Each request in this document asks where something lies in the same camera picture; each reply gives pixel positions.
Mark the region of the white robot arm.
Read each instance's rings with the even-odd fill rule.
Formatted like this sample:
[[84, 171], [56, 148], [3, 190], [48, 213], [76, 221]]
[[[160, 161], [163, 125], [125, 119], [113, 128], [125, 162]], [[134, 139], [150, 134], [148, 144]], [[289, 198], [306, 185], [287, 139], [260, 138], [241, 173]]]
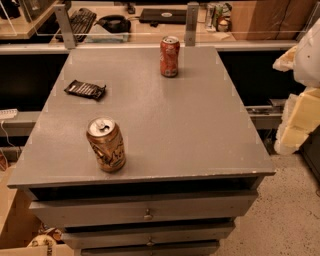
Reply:
[[297, 45], [293, 74], [306, 87], [320, 87], [320, 18]]

